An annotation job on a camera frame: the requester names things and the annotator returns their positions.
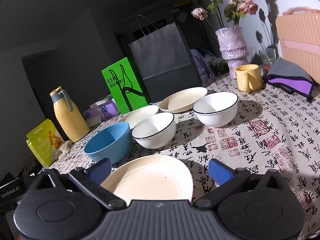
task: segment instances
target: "yellow mug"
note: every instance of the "yellow mug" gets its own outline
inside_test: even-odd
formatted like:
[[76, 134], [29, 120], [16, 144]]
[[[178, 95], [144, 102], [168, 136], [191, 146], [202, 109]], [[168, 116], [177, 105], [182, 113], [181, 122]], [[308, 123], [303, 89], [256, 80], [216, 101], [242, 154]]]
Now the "yellow mug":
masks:
[[258, 65], [249, 64], [236, 68], [238, 88], [249, 93], [262, 87], [260, 69]]

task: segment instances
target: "plate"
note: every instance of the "plate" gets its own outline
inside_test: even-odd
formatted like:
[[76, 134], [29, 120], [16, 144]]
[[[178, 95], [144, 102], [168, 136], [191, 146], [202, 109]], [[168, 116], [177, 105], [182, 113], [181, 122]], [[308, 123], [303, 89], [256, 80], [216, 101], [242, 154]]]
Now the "plate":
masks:
[[139, 122], [142, 120], [156, 114], [159, 112], [158, 106], [144, 106], [137, 110], [134, 110], [127, 114], [126, 116], [122, 117], [118, 122], [127, 122], [129, 123], [130, 130], [132, 130]]
[[100, 184], [130, 204], [138, 200], [191, 201], [193, 180], [188, 167], [166, 155], [145, 156], [115, 170]]
[[188, 88], [168, 96], [159, 105], [163, 112], [181, 113], [190, 110], [193, 104], [200, 98], [207, 95], [208, 90], [203, 87]]

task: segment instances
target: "yellow thermos bottle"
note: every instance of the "yellow thermos bottle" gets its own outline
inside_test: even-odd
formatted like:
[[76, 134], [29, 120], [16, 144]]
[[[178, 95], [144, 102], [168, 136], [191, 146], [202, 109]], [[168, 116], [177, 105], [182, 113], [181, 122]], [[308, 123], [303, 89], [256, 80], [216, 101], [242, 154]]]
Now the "yellow thermos bottle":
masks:
[[62, 87], [58, 87], [50, 96], [57, 120], [69, 139], [76, 142], [83, 138], [90, 128], [68, 93]]

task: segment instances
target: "blue gripper pad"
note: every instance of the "blue gripper pad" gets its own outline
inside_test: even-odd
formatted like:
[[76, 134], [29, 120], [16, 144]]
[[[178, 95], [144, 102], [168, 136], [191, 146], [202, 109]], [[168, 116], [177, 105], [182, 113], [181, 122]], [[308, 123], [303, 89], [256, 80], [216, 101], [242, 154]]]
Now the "blue gripper pad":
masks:
[[86, 170], [88, 177], [97, 184], [101, 184], [111, 174], [111, 161], [102, 159]]
[[235, 171], [216, 159], [209, 161], [209, 174], [220, 186], [233, 177]]

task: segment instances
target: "blue bowl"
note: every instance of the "blue bowl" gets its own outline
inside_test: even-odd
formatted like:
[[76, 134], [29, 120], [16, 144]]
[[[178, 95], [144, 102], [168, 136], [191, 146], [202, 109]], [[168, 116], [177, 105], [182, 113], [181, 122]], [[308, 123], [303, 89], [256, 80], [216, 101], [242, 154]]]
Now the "blue bowl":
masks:
[[84, 152], [95, 162], [108, 158], [112, 164], [121, 161], [132, 145], [130, 126], [119, 122], [93, 136], [84, 147]]

